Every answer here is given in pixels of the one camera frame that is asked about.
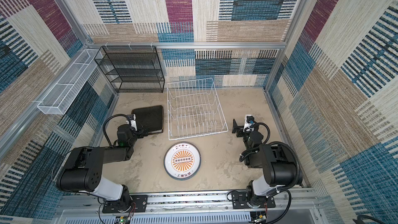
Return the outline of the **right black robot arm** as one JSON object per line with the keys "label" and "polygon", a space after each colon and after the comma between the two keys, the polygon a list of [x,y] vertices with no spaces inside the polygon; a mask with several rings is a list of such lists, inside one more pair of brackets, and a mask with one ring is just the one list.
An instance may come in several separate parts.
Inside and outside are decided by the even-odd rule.
{"label": "right black robot arm", "polygon": [[242,138],[245,150],[239,161],[250,169],[262,169],[262,175],[246,187],[246,204],[249,208],[263,207],[268,199],[282,190],[288,190],[303,181],[298,155],[287,144],[269,142],[271,130],[254,116],[246,115],[243,125],[233,120],[232,133]]}

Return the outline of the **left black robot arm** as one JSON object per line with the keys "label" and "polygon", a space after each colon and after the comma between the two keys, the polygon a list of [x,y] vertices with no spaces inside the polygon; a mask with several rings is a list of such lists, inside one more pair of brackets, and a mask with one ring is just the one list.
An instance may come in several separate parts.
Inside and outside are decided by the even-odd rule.
{"label": "left black robot arm", "polygon": [[[123,117],[127,123],[117,129],[117,140],[110,141],[106,126],[110,120]],[[55,186],[63,192],[84,193],[104,200],[104,207],[111,212],[132,213],[136,203],[126,185],[117,184],[102,175],[103,165],[130,160],[138,139],[148,135],[135,115],[116,114],[107,118],[102,125],[107,147],[83,146],[66,154],[67,160],[60,169]]]}

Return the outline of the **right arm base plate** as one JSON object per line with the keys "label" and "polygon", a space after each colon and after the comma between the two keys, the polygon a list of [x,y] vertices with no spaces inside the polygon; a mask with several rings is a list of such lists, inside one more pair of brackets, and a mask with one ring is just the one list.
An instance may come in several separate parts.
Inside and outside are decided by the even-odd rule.
{"label": "right arm base plate", "polygon": [[256,196],[246,191],[231,190],[227,193],[227,199],[232,202],[233,209],[276,207],[274,198]]}

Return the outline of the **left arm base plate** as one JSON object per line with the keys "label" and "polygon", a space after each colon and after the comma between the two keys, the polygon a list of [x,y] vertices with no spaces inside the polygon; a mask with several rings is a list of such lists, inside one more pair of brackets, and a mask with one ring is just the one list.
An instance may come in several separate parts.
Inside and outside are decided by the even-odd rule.
{"label": "left arm base plate", "polygon": [[118,214],[118,213],[143,213],[146,211],[148,195],[130,195],[127,199],[118,201],[105,202],[102,213],[103,214]]}

